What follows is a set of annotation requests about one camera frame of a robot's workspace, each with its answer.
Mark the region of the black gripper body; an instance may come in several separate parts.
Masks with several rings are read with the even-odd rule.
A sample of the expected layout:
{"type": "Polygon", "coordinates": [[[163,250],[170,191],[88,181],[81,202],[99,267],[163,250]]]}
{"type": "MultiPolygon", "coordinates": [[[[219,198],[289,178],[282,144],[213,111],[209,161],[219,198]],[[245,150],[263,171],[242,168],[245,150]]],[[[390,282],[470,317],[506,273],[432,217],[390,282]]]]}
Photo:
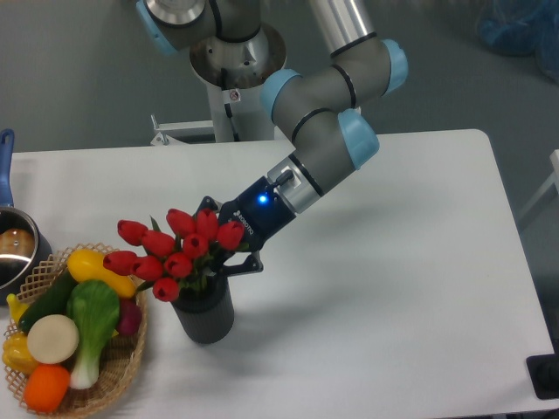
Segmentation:
{"type": "Polygon", "coordinates": [[[260,251],[269,238],[294,218],[294,212],[262,176],[237,198],[222,205],[218,223],[240,222],[245,227],[242,243],[248,244],[248,251],[260,251]]]}

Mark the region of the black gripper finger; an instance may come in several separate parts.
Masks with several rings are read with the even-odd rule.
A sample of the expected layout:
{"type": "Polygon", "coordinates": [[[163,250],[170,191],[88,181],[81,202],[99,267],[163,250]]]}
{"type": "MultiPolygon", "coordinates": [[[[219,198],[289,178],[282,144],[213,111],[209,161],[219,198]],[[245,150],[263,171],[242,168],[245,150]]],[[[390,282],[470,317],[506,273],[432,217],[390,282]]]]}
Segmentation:
{"type": "Polygon", "coordinates": [[[220,214],[223,204],[211,196],[205,196],[198,206],[198,211],[211,210],[217,216],[220,214]]]}
{"type": "Polygon", "coordinates": [[[234,256],[232,251],[219,251],[209,265],[210,271],[220,277],[236,277],[259,273],[264,270],[259,251],[250,252],[241,264],[228,265],[226,262],[234,256]]]}

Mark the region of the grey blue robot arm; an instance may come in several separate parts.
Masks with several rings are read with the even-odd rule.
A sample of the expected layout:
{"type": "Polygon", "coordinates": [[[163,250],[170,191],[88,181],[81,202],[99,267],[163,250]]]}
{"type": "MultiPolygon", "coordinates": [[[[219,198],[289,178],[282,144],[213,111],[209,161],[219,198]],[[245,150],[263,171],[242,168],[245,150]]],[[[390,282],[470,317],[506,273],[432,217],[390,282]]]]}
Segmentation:
{"type": "Polygon", "coordinates": [[[267,239],[357,171],[379,149],[358,108],[400,87],[408,74],[404,51],[380,39],[361,1],[313,1],[312,12],[331,64],[304,77],[288,70],[281,35],[260,16],[257,1],[140,1],[137,12],[164,54],[190,53],[205,84],[211,120],[155,127],[159,135],[210,131],[216,141],[271,140],[283,133],[293,152],[227,203],[211,198],[223,223],[244,226],[248,257],[230,266],[220,251],[210,275],[260,271],[267,239]]]}

